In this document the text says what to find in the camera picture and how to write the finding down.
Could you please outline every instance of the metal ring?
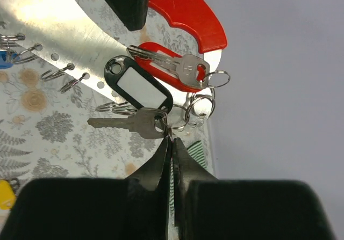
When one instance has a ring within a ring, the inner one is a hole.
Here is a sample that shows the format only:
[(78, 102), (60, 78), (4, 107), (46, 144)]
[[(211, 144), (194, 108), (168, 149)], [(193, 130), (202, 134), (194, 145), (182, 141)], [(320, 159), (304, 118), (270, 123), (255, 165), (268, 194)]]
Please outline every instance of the metal ring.
[[(187, 113), (187, 108), (182, 106), (182, 105), (179, 105), (179, 104), (173, 104), (173, 107), (179, 107), (181, 108), (182, 110), (185, 111), (185, 114)], [(180, 129), (184, 129), (185, 126), (187, 126), (187, 124), (189, 123), (189, 120), (190, 120), (190, 116), (185, 116), (185, 124), (181, 125), (181, 126), (171, 126), (167, 123), (167, 119), (162, 119), (162, 122), (164, 123), (165, 126), (167, 126), (168, 128), (171, 128), (173, 130), (180, 130)]]
[(105, 103), (103, 105), (97, 106), (96, 111), (98, 112), (112, 111), (112, 109), (115, 107), (123, 107), (124, 105), (127, 105), (127, 104), (128, 104), (127, 101), (123, 103), (109, 102), (109, 103)]
[(66, 91), (70, 90), (71, 88), (73, 88), (77, 83), (79, 83), (85, 76), (87, 75), (86, 72), (84, 72), (82, 74), (82, 76), (79, 79), (73, 79), (71, 81), (69, 81), (68, 83), (66, 83), (64, 86), (62, 86), (61, 89), (59, 89), (59, 91), (61, 93), (65, 93)]
[[(213, 114), (213, 112), (214, 112), (214, 110), (215, 110), (215, 106), (214, 106), (214, 105), (215, 105), (215, 97), (216, 97), (215, 89), (214, 89), (214, 88), (210, 88), (210, 91), (211, 91), (211, 97), (212, 97), (212, 98), (204, 98), (204, 99), (208, 99), (208, 100), (211, 102), (211, 111), (210, 111), (210, 114), (209, 114), (208, 118), (211, 117), (211, 115)], [(196, 99), (197, 97), (200, 97), (200, 96), (209, 96), (209, 95), (203, 95), (203, 94), (196, 94), (196, 93), (193, 93), (193, 94), (191, 95), (191, 97), (190, 97), (191, 103), (194, 102), (195, 99)], [(195, 115), (195, 116), (197, 116), (197, 117), (199, 117), (199, 118), (201, 118), (201, 119), (206, 117), (206, 114), (205, 114), (205, 115), (197, 114), (194, 108), (191, 109), (190, 112), (191, 112), (191, 114), (193, 114), (193, 115)]]
[(226, 85), (227, 83), (229, 83), (230, 80), (231, 80), (231, 76), (229, 75), (229, 73), (226, 72), (226, 71), (223, 71), (223, 70), (215, 70), (214, 72), (209, 72), (208, 74), (206, 74), (204, 76), (203, 79), (205, 79), (206, 77), (209, 77), (211, 75), (214, 75), (214, 74), (225, 74), (225, 75), (228, 76), (228, 80), (227, 80), (227, 82), (225, 82), (223, 84), (220, 84), (220, 85), (217, 85), (217, 86), (208, 85), (209, 88), (219, 88), (219, 87), (222, 87), (222, 86)]
[(16, 41), (16, 40), (25, 40), (25, 35), (22, 33), (18, 33), (17, 35), (0, 34), (0, 41)]
[(199, 102), (200, 100), (202, 100), (202, 99), (209, 99), (209, 100), (212, 102), (211, 111), (210, 111), (210, 114), (209, 114), (208, 118), (213, 114), (213, 112), (214, 112), (214, 110), (215, 110), (215, 106), (216, 106), (215, 99), (214, 99), (212, 96), (210, 96), (210, 95), (200, 95), (200, 96), (198, 96), (196, 99), (194, 99), (194, 100), (190, 103), (190, 105), (188, 106), (187, 111), (185, 112), (185, 117), (184, 117), (185, 121), (186, 121), (187, 119), (190, 120), (190, 112), (191, 112), (191, 110), (193, 109), (193, 107), (195, 106), (195, 104), (196, 104), (197, 102)]
[(4, 48), (13, 48), (13, 47), (19, 47), (18, 44), (16, 44), (13, 41), (0, 41), (0, 48), (4, 49)]
[(53, 79), (56, 79), (62, 75), (65, 75), (65, 71), (66, 70), (73, 70), (75, 68), (75, 66), (72, 64), (72, 63), (69, 63), (66, 67), (52, 73), (51, 75), (47, 75), (49, 74), (52, 70), (48, 70), (46, 71), (45, 73), (43, 73), (41, 76), (40, 76), (40, 79), (43, 81), (43, 82), (49, 82)]
[(128, 115), (129, 117), (136, 115), (136, 112), (138, 110), (129, 108), (128, 106), (120, 107), (120, 108), (113, 108), (112, 113), (113, 114), (118, 114), (118, 115)]
[(23, 50), (14, 59), (12, 59), (12, 63), (13, 64), (24, 64), (24, 63), (27, 63), (27, 62), (30, 62), (30, 61), (33, 61), (33, 60), (37, 59), (38, 56), (35, 55), (35, 54), (32, 54), (31, 56), (26, 57), (24, 59), (19, 59), (20, 56), (24, 55), (26, 52), (33, 51), (33, 50), (41, 51), (42, 50), (42, 45), (41, 44), (35, 44), (31, 48), (27, 48), (27, 49)]

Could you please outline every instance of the white label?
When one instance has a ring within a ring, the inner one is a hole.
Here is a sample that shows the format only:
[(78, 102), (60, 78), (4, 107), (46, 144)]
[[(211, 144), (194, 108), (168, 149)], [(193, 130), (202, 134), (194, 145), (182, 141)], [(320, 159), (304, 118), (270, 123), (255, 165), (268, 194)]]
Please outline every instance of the white label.
[(125, 71), (117, 85), (144, 107), (158, 108), (167, 99), (132, 67)]

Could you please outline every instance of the fern print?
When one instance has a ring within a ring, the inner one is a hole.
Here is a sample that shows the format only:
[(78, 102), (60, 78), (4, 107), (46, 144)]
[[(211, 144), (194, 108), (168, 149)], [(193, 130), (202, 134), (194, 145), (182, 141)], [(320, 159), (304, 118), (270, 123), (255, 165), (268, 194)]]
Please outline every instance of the fern print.
[(0, 172), (10, 171), (13, 169), (21, 169), (29, 164), (30, 162), (15, 161), (14, 159), (1, 159)]
[(0, 143), (5, 143), (5, 144), (13, 146), (13, 145), (22, 144), (25, 141), (26, 140), (22, 138), (12, 137), (0, 129)]
[(18, 161), (16, 158), (26, 156), (30, 154), (31, 151), (23, 151), (11, 147), (24, 142), (25, 139), (12, 137), (0, 129), (0, 178), (18, 178), (29, 172), (29, 170), (23, 169), (27, 167), (30, 162)]
[(31, 151), (17, 150), (9, 146), (0, 146), (0, 158), (18, 157), (30, 154)]

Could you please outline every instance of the key blade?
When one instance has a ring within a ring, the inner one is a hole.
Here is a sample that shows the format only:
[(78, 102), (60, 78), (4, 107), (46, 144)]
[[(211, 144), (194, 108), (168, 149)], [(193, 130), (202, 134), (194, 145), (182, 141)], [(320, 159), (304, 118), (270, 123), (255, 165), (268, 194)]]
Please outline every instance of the key blade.
[(180, 63), (178, 57), (170, 57), (168, 55), (163, 55), (134, 45), (130, 45), (127, 50), (132, 56), (145, 60), (152, 60), (154, 63), (157, 63), (159, 66), (167, 70), (175, 70), (175, 67)]
[(129, 132), (134, 130), (134, 122), (129, 118), (89, 118), (87, 123), (94, 128), (114, 127), (127, 129)]

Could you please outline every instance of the key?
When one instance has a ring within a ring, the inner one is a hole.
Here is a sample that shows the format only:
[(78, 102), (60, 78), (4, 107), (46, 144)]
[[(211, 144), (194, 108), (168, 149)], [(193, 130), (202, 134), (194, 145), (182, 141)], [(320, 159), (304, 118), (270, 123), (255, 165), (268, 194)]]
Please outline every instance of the key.
[(163, 119), (166, 113), (155, 108), (143, 107), (133, 117), (127, 118), (90, 118), (87, 123), (94, 128), (116, 127), (137, 132), (145, 139), (161, 139), (167, 135), (167, 126), (162, 131), (156, 130), (156, 119)]
[[(204, 76), (201, 80), (199, 80), (197, 72), (199, 69), (203, 69), (204, 74), (206, 75), (210, 72), (210, 66), (207, 62), (197, 56), (186, 54), (182, 57), (171, 57), (132, 45), (129, 46), (127, 49), (132, 56), (139, 57), (144, 60), (151, 60), (163, 69), (168, 70), (170, 73), (176, 75), (180, 82), (186, 86), (200, 90), (205, 89), (208, 86), (209, 78), (207, 76)], [(144, 66), (143, 64), (140, 65), (143, 68), (149, 70), (149, 72), (151, 73), (153, 73), (152, 70), (157, 69), (153, 66)], [(161, 75), (161, 77), (158, 78), (167, 83), (171, 82), (171, 80), (169, 80), (168, 77), (164, 75)]]

